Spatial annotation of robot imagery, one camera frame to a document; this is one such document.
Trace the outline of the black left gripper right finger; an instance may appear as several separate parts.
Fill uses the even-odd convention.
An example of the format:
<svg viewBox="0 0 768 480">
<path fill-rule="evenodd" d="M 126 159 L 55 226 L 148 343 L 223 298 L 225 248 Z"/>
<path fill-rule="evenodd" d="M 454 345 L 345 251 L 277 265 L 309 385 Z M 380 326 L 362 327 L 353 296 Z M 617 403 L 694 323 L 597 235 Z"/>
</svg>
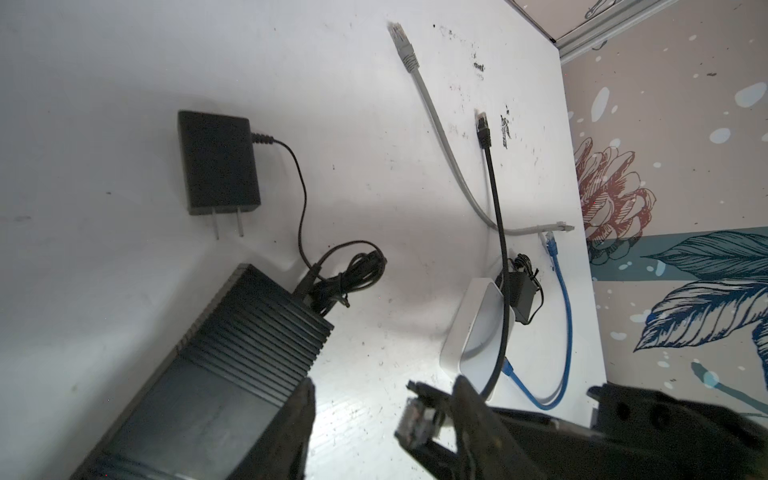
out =
<svg viewBox="0 0 768 480">
<path fill-rule="evenodd" d="M 464 376 L 454 383 L 451 412 L 459 479 L 546 478 Z"/>
</svg>

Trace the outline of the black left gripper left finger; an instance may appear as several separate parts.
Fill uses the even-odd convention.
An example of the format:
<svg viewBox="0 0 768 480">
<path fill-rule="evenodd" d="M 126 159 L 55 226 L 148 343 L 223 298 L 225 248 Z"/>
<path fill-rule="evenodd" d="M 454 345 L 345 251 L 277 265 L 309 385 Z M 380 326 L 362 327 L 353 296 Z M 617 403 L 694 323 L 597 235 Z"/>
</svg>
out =
<svg viewBox="0 0 768 480">
<path fill-rule="evenodd" d="M 305 378 L 228 479 L 304 479 L 315 417 L 315 385 Z"/>
</svg>

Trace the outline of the black power adapter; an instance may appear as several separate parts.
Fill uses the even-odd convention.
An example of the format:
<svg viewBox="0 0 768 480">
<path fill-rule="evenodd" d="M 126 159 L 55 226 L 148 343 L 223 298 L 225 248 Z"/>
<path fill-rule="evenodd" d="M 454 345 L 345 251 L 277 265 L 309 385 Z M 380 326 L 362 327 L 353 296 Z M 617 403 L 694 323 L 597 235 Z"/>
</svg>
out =
<svg viewBox="0 0 768 480">
<path fill-rule="evenodd" d="M 307 273 L 293 296 L 316 314 L 327 315 L 336 305 L 350 306 L 349 296 L 376 285 L 384 276 L 387 258 L 383 250 L 368 240 L 351 240 L 329 248 L 312 262 L 304 248 L 304 222 L 308 208 L 308 191 L 297 155 L 285 142 L 270 135 L 256 133 L 250 121 L 206 112 L 181 110 L 177 114 L 187 211 L 191 216 L 209 216 L 214 234 L 218 235 L 218 214 L 236 216 L 238 234 L 243 235 L 241 215 L 261 205 L 254 146 L 277 145 L 293 160 L 302 190 L 302 209 L 297 227 L 297 248 Z M 327 260 L 341 249 L 365 245 L 345 270 L 330 277 L 322 274 Z"/>
<path fill-rule="evenodd" d="M 505 271 L 508 272 L 511 285 L 508 305 L 514 313 L 515 321 L 529 325 L 544 304 L 542 285 L 537 278 L 539 270 L 533 267 L 525 254 L 508 257 L 505 267 L 495 279 L 495 285 L 500 291 L 505 285 Z"/>
</svg>

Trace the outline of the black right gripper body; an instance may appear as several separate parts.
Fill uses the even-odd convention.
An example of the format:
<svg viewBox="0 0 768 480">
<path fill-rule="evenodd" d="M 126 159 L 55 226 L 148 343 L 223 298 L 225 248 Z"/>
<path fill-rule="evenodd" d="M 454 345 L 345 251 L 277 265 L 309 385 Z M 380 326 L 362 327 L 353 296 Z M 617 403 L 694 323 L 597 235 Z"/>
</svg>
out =
<svg viewBox="0 0 768 480">
<path fill-rule="evenodd" d="M 409 382 L 407 452 L 437 479 L 458 478 L 451 394 Z M 590 426 L 492 407 L 545 479 L 764 479 L 767 430 L 725 407 L 606 383 Z"/>
</svg>

